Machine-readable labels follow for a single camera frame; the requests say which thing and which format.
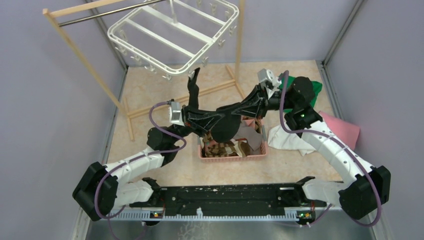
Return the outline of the black sock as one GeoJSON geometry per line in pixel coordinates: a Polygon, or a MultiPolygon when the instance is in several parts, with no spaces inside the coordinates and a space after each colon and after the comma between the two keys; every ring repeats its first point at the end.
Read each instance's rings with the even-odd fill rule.
{"type": "Polygon", "coordinates": [[[197,78],[200,72],[200,67],[194,70],[194,73],[191,77],[188,78],[187,89],[189,92],[188,106],[191,108],[198,110],[199,109],[199,93],[200,89],[197,85],[197,78]]]}
{"type": "Polygon", "coordinates": [[[233,139],[235,134],[239,130],[239,126],[242,120],[240,115],[230,114],[229,110],[231,107],[236,104],[221,106],[217,108],[217,111],[224,111],[227,113],[225,117],[220,119],[220,121],[210,130],[212,137],[219,143],[223,143],[233,139]]]}

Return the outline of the white clip hanger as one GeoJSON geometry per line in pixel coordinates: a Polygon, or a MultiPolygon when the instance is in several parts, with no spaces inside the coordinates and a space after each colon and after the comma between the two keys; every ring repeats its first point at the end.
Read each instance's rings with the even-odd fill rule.
{"type": "Polygon", "coordinates": [[[134,65],[171,80],[219,56],[239,14],[226,0],[165,0],[131,10],[107,36],[134,65]]]}

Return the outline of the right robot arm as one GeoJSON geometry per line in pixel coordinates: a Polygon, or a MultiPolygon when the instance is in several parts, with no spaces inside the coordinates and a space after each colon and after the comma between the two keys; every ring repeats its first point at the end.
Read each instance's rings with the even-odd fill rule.
{"type": "Polygon", "coordinates": [[[268,111],[279,111],[282,129],[310,144],[342,179],[341,182],[309,179],[293,192],[294,202],[307,206],[314,200],[338,206],[356,223],[375,213],[372,222],[375,225],[382,216],[383,204],[389,199],[390,171],[359,157],[331,131],[310,104],[315,93],[309,78],[296,77],[291,84],[288,79],[284,73],[278,82],[270,79],[260,82],[244,100],[230,105],[229,113],[259,119],[268,111]]]}

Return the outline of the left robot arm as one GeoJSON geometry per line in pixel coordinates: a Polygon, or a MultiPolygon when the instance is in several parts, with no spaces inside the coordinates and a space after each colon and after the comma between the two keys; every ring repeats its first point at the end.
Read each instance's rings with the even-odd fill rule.
{"type": "Polygon", "coordinates": [[[161,198],[156,181],[133,180],[172,162],[186,147],[190,134],[204,134],[230,116],[222,110],[180,106],[176,101],[155,104],[149,111],[153,128],[147,133],[146,148],[117,162],[92,163],[73,190],[73,199],[92,221],[109,220],[116,216],[111,214],[113,209],[134,203],[156,206],[161,198]]]}

